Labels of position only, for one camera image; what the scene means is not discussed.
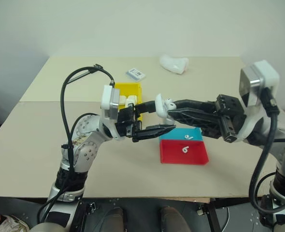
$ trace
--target white wall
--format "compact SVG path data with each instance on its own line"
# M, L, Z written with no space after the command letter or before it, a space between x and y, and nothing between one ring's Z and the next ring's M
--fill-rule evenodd
M285 0L0 0L0 122L48 56L163 52L265 58L285 109Z

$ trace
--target yellow bin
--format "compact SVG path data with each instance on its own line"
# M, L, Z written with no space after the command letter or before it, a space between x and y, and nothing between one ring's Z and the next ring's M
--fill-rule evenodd
M138 98L138 104L142 103L142 88L140 83L116 83L115 88L120 90L120 95L128 97L129 95L136 95ZM125 106L120 105L119 109L123 109Z

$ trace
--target black floor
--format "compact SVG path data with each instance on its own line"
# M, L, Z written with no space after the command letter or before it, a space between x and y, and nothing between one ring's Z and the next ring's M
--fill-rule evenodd
M120 206L128 216L128 232L160 232L158 211L163 206L175 207L185 218L192 232L210 232L206 216L199 216L198 203L168 201L152 198L121 198L121 199L85 199L96 202L99 207L89 215L85 224L85 232L98 232L102 218L110 209ZM41 205L15 198L0 197L0 213L13 214L24 220L30 227L36 225L36 213ZM229 207L230 219L225 232L270 232L258 221L258 213L249 204ZM220 225L227 219L227 209L218 209Z

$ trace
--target small white box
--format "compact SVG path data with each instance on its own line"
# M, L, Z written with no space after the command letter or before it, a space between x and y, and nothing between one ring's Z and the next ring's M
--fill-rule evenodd
M144 73L142 73L141 71L139 71L135 68L128 70L127 75L130 76L130 78L132 78L132 80L135 82L139 82L146 77L146 75Z

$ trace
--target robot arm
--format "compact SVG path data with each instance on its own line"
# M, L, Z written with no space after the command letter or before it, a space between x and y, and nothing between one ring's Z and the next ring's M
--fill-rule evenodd
M86 73L71 79L80 71ZM261 61L242 69L240 94L244 107L238 98L219 95L216 101L200 102L171 99L162 100L158 95L155 101L130 105L118 111L119 90L114 88L110 74L101 66L81 68L68 78L77 80L87 74L101 71L111 78L111 84L105 86L101 101L101 115L86 114L76 123L71 133L71 143L62 148L62 161L57 179L52 185L46 213L39 222L53 222L65 228L65 231L79 231L83 224L85 208L81 202L87 173L96 157L99 146L112 138L121 140L132 138L133 142L150 139L165 134L175 128L174 121L200 127L202 134L211 138L223 137L228 143L246 141L252 145L264 147L269 133L270 119L261 103L261 92L268 88L275 95L279 82L278 74L266 62ZM269 108L276 107L274 99L267 99ZM164 119L164 125L154 125L142 129L139 116L142 113L156 112ZM279 123L277 138L285 138L285 123ZM274 209L285 203L285 143L272 146L270 152L277 158L277 174L271 183L271 197L263 198L265 208ZM261 214L263 223L273 226L285 215L285 209L277 213Z

